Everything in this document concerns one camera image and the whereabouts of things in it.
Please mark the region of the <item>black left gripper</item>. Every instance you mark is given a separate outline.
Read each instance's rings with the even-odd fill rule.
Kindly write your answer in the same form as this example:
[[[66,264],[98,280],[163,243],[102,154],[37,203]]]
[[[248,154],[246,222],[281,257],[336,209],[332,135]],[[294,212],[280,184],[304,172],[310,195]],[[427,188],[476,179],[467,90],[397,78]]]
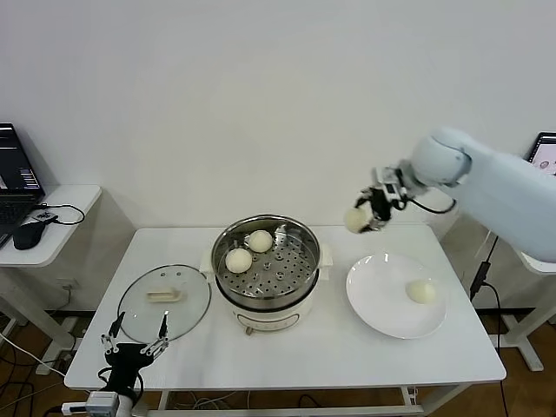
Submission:
[[[150,344],[120,342],[116,343],[124,312],[112,322],[107,334],[101,335],[101,343],[106,361],[111,367],[106,389],[111,392],[132,392],[136,385],[137,375],[144,367],[153,363],[153,358],[160,356],[169,346],[168,315],[165,311],[157,338]]]

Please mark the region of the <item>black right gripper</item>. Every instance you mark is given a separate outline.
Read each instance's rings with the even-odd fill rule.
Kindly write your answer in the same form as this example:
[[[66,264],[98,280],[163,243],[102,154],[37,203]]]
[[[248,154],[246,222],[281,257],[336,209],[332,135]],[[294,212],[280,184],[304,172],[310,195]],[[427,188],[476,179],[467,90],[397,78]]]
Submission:
[[[367,205],[372,211],[368,219],[366,231],[376,232],[384,229],[390,222],[392,205],[382,189],[372,186],[364,188],[358,195],[354,207],[357,209]]]

